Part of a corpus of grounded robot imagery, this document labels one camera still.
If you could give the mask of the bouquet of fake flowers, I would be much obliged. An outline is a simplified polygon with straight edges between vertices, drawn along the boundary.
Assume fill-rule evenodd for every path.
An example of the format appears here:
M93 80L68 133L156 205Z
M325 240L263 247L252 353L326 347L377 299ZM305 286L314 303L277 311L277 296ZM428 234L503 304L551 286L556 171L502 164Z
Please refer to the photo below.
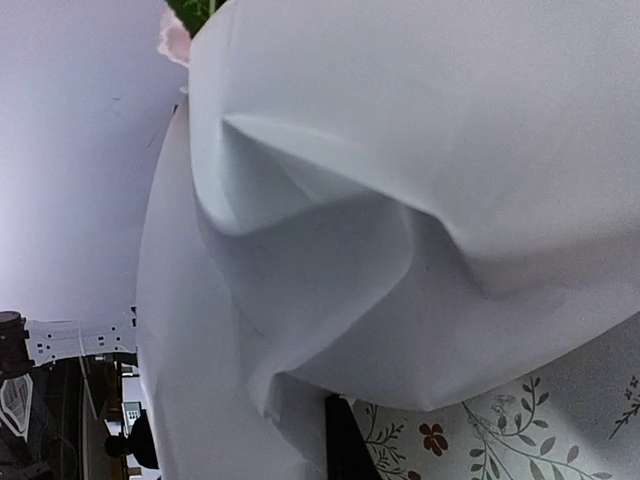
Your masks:
M226 0L167 0L159 23L157 51L188 68L191 42Z

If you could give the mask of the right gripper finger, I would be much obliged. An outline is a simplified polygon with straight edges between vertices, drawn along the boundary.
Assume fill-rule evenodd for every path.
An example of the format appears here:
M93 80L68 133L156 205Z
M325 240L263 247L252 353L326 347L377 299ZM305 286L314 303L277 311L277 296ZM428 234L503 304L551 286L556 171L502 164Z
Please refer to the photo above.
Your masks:
M381 480L348 401L325 399L328 480Z

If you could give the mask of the white wrapping paper sheet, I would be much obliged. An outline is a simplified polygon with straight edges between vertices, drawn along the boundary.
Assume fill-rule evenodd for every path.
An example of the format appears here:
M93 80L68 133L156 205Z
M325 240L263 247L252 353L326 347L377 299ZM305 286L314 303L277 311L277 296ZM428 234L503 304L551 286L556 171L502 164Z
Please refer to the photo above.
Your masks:
M165 479L327 479L325 399L431 412L639 318L635 1L229 1L154 178Z

